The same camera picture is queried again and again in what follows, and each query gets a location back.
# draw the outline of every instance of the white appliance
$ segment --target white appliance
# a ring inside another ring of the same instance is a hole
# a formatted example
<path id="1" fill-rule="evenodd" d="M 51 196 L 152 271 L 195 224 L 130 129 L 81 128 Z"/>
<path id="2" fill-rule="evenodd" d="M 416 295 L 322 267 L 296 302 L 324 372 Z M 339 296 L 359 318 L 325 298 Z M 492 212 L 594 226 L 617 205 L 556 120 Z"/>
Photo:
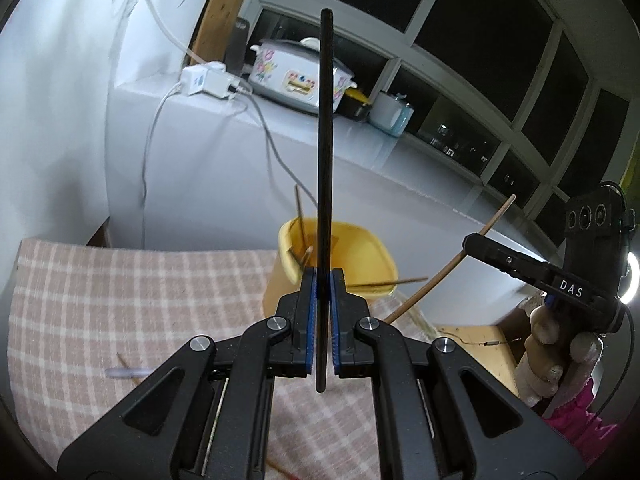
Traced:
<path id="1" fill-rule="evenodd" d="M 312 114 L 318 113 L 320 41 L 262 40 L 250 48 L 256 53 L 249 82 L 257 94 Z M 334 59 L 334 112 L 347 88 L 356 88 L 353 72 Z"/>

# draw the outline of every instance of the blue gripper pad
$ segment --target blue gripper pad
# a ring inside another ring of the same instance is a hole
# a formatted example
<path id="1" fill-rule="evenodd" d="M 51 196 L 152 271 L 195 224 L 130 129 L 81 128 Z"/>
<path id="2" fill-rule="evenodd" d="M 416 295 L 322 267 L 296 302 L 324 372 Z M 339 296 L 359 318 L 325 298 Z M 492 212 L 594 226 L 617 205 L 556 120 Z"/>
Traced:
<path id="1" fill-rule="evenodd" d="M 329 284 L 331 287 L 329 304 L 331 312 L 331 352 L 334 359 L 334 374 L 340 373 L 340 328 L 338 327 L 338 301 L 335 297 L 335 280 L 334 274 L 329 275 Z"/>
<path id="2" fill-rule="evenodd" d="M 309 298 L 309 314 L 306 322 L 306 373 L 310 374 L 314 365 L 314 341 L 316 330 L 316 305 L 318 304 L 318 274 L 314 271 Z"/>

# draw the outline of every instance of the pink fabric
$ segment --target pink fabric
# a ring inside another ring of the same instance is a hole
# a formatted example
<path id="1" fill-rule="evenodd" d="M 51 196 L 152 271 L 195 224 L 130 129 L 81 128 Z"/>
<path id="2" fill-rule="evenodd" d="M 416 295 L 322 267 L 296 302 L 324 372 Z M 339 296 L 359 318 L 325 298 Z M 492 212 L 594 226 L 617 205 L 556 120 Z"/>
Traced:
<path id="1" fill-rule="evenodd" d="M 587 411 L 593 402 L 593 379 L 589 378 L 583 390 L 571 402 L 556 409 L 546 423 L 561 433 L 578 450 L 587 466 L 591 465 L 607 449 L 618 432 L 617 424 L 603 425 L 594 414 Z"/>

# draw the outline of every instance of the white power adapter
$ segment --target white power adapter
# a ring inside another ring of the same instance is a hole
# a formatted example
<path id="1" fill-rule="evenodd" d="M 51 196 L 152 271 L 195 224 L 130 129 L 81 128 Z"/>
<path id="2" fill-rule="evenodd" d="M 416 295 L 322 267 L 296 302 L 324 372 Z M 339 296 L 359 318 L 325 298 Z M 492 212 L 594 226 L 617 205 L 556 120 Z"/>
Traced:
<path id="1" fill-rule="evenodd" d="M 226 72 L 225 64 L 219 61 L 188 66 L 180 74 L 180 91 L 185 95 L 206 92 L 219 99 L 232 99 L 236 92 L 229 88 L 238 88 L 240 84 L 240 79 Z"/>

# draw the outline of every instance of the wooden skewer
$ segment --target wooden skewer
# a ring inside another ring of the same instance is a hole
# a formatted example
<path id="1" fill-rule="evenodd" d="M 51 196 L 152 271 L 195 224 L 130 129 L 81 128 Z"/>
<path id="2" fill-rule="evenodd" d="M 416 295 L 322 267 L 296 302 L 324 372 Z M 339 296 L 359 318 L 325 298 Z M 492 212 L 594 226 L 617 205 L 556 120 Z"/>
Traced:
<path id="1" fill-rule="evenodd" d="M 391 282 L 371 282 L 371 283 L 356 283 L 355 285 L 347 285 L 347 288 L 357 288 L 363 286 L 390 286 L 390 285 L 402 285 L 403 283 L 417 283 L 426 282 L 429 279 L 428 276 L 421 276 L 420 278 L 404 278 L 402 280 L 395 280 Z"/>
<path id="2" fill-rule="evenodd" d="M 302 238 L 302 246 L 307 247 L 306 233 L 305 233 L 305 220 L 304 220 L 304 215 L 302 213 L 302 199 L 300 198 L 300 186 L 296 184 L 293 189 L 296 193 L 296 210 L 298 212 L 298 223 L 300 224 L 300 237 Z"/>
<path id="3" fill-rule="evenodd" d="M 302 256 L 302 268 L 305 269 L 306 264 L 308 264 L 309 260 L 311 259 L 311 255 L 314 252 L 314 247 L 313 245 L 309 245 L 309 247 L 306 248 L 305 254 Z"/>
<path id="4" fill-rule="evenodd" d="M 293 247 L 290 247 L 289 251 L 287 252 L 296 261 L 296 263 L 298 264 L 298 267 L 300 268 L 300 271 L 302 272 L 303 270 L 305 270 L 305 267 L 302 265 L 302 260 L 300 260 L 300 258 L 297 256 L 296 251 L 293 250 Z"/>
<path id="5" fill-rule="evenodd" d="M 286 469 L 283 469 L 279 464 L 276 464 L 273 460 L 271 460 L 269 458 L 267 459 L 267 465 L 270 468 L 275 469 L 278 473 L 283 475 L 288 480 L 300 480 L 297 476 L 295 476 L 294 474 L 290 473 Z"/>
<path id="6" fill-rule="evenodd" d="M 494 224 L 502 217 L 502 215 L 504 215 L 505 211 L 507 211 L 514 200 L 516 200 L 516 196 L 511 195 L 507 202 L 505 202 L 502 207 L 498 209 L 495 215 L 485 224 L 485 226 L 480 229 L 479 233 L 482 236 L 485 236 L 489 232 Z M 465 251 L 460 251 L 456 254 L 453 259 L 445 265 L 440 272 L 431 278 L 428 283 L 418 290 L 418 292 L 396 308 L 391 314 L 386 316 L 385 323 L 393 323 L 396 319 L 402 316 L 402 314 L 418 303 L 418 301 L 424 298 L 438 283 L 440 283 L 453 269 L 455 269 L 462 260 L 465 259 L 465 256 Z"/>
<path id="7" fill-rule="evenodd" d="M 124 358 L 118 354 L 116 352 L 116 357 L 118 358 L 118 361 L 120 362 L 120 366 L 122 366 L 123 368 L 126 368 L 127 370 L 129 370 L 129 365 L 127 364 L 127 362 L 124 360 Z M 133 383 L 138 386 L 140 384 L 140 379 L 137 377 L 132 377 L 131 380 L 133 381 Z"/>

